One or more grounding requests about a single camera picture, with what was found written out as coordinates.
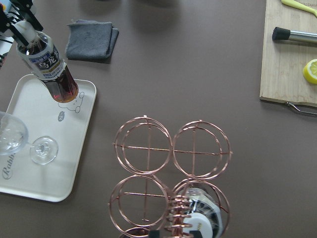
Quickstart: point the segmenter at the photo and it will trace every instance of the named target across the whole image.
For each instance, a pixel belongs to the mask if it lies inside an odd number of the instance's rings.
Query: lemon
[[[317,84],[317,59],[313,59],[303,68],[305,79],[313,84]]]

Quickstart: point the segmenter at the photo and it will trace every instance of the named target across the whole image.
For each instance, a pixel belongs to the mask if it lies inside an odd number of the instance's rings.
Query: white tray
[[[29,142],[49,135],[59,149],[57,157],[46,165],[32,162],[27,145],[13,156],[0,156],[0,192],[50,202],[62,201],[70,194],[96,98],[92,82],[76,82],[77,98],[62,104],[51,98],[34,75],[18,81],[7,112],[24,121]]]

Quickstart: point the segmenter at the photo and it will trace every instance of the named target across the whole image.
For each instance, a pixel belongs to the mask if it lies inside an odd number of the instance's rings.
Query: wine glass base
[[[58,144],[49,136],[37,138],[30,148],[32,161],[40,165],[45,165],[53,161],[56,158],[57,153]]]

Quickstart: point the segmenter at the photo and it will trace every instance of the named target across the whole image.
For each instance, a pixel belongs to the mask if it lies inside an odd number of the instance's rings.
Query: wine glass
[[[0,155],[12,155],[19,152],[28,143],[29,132],[26,125],[19,118],[0,112]],[[33,162],[45,165],[56,158],[57,142],[42,136],[30,144],[30,157]]]

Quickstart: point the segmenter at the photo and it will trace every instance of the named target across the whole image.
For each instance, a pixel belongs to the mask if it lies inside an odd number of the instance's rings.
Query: tray
[[[315,0],[305,1],[317,9]],[[314,44],[273,41],[274,28],[315,33],[317,18],[308,12],[282,4],[280,0],[266,0],[264,45],[260,98],[262,100],[317,107],[317,85],[303,77],[303,68],[317,59]]]
[[[18,81],[7,112],[24,121],[29,142],[44,135],[53,137],[58,155],[52,162],[38,165],[32,162],[26,145],[14,155],[0,156],[0,192],[50,202],[62,201],[71,193],[96,98],[92,82],[75,81],[78,96],[66,104],[54,101],[32,74]]]

